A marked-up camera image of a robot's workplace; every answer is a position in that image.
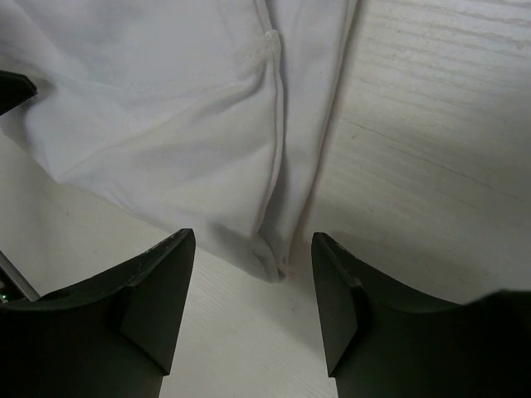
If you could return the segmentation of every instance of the white surface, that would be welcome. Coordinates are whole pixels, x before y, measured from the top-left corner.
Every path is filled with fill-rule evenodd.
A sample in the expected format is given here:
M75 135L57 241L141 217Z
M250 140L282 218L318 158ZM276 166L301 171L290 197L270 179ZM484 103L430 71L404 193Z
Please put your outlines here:
M264 284L198 251L163 398L336 396L311 231L445 299L529 289L530 27L523 1L363 3L292 280ZM5 138L0 184L0 245L41 291L164 237L56 186Z

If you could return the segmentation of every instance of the dark gray plastic part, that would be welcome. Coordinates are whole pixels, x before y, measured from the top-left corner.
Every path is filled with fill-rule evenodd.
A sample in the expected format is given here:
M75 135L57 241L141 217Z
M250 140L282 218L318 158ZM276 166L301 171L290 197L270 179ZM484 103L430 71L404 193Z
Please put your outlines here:
M156 398L192 274L183 230L37 301L0 304L0 396Z
M329 374L339 398L531 396L531 294L467 305L407 287L326 234L312 243Z
M0 116L37 95L37 88L25 76L0 70Z

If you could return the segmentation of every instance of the white cloth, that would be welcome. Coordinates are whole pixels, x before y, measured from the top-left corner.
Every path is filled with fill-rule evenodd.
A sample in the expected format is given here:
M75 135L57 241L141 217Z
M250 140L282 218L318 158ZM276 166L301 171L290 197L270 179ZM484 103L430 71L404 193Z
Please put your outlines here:
M2 131L58 182L192 227L278 280L352 13L351 0L5 0L0 69L40 95Z

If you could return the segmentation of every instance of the white wooden surface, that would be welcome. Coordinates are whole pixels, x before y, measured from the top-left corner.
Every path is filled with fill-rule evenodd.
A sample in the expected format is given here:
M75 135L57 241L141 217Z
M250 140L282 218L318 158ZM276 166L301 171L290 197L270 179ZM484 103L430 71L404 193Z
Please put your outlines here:
M531 2L360 5L290 280L264 284L199 250L163 398L336 396L312 231L445 299L531 287ZM42 292L165 235L58 187L6 138L0 186L0 245Z

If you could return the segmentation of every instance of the white fabric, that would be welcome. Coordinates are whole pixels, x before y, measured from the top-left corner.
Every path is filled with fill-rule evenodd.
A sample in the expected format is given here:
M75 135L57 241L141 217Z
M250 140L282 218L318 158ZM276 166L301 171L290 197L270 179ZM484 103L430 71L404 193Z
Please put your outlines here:
M0 68L40 95L2 130L58 182L192 227L204 249L277 280L352 13L352 0L4 1Z

